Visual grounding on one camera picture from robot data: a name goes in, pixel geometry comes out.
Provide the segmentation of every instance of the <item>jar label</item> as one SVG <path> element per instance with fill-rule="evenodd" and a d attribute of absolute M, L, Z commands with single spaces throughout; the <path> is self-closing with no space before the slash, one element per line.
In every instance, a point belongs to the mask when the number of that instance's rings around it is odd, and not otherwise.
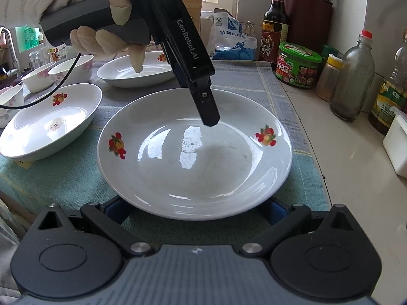
<path fill-rule="evenodd" d="M 296 61 L 290 60 L 278 55 L 277 69 L 275 75 L 282 81 L 302 88 L 312 88 L 316 83 L 318 68 L 302 65 Z"/>
<path fill-rule="evenodd" d="M 258 59 L 276 64 L 280 42 L 286 42 L 287 34 L 287 24 L 264 20 Z"/>
<path fill-rule="evenodd" d="M 406 102 L 407 93 L 385 80 L 380 86 L 379 94 L 377 94 L 376 101 L 373 105 L 372 114 L 383 125 L 390 127 L 396 116 L 390 108 L 395 106 L 400 109 Z"/>

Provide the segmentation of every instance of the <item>red bottle cap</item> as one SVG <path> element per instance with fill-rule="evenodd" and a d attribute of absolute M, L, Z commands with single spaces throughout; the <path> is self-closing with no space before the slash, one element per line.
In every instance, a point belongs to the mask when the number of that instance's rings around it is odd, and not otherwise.
<path fill-rule="evenodd" d="M 365 36 L 366 38 L 369 38 L 370 40 L 372 39 L 372 34 L 369 31 L 366 31 L 365 29 L 362 31 L 362 35 Z"/>

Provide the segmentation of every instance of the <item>faucet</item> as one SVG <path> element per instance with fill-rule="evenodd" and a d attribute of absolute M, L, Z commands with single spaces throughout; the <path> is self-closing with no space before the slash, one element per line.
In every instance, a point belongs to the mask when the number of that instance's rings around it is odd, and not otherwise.
<path fill-rule="evenodd" d="M 5 27 L 0 27 L 0 33 L 1 32 L 4 32 L 5 35 L 6 35 L 7 46 L 9 47 L 9 52 L 11 54 L 11 59 L 13 60 L 13 69 L 17 70 L 17 77 L 20 77 L 21 76 L 20 63 L 18 62 L 18 59 L 17 59 L 17 55 L 16 55 L 16 51 L 14 49 L 13 39 L 11 38 L 10 30 L 5 28 Z"/>

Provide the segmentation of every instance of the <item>black cable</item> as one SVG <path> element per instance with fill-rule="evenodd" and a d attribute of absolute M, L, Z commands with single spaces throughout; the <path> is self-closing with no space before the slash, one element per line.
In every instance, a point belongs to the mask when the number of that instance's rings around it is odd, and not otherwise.
<path fill-rule="evenodd" d="M 78 54 L 78 56 L 76 57 L 74 63 L 72 64 L 71 68 L 68 70 L 68 73 L 66 74 L 66 76 L 62 79 L 62 81 L 54 88 L 52 89 L 52 91 L 50 91 L 48 94 L 46 94 L 45 96 L 41 97 L 40 99 L 37 99 L 35 101 L 32 101 L 31 103 L 28 103 L 26 105 L 20 105 L 20 106 L 6 106 L 6 105 L 2 105 L 0 104 L 0 108 L 2 109 L 6 109 L 6 110 L 21 110 L 21 109 L 25 109 L 25 108 L 29 108 L 30 106 L 36 105 L 42 101 L 44 101 L 45 99 L 47 99 L 48 97 L 50 97 L 53 93 L 55 93 L 58 89 L 60 89 L 60 87 L 64 84 L 66 78 L 68 78 L 68 76 L 71 74 L 72 70 L 74 69 L 75 65 L 78 63 L 79 58 L 82 56 L 81 53 Z"/>

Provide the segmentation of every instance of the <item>plastic bag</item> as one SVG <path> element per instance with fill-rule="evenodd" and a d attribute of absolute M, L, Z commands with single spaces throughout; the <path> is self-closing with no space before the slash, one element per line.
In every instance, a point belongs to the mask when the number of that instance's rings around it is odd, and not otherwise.
<path fill-rule="evenodd" d="M 255 60 L 257 39 L 227 12 L 213 13 L 208 54 L 213 60 Z"/>

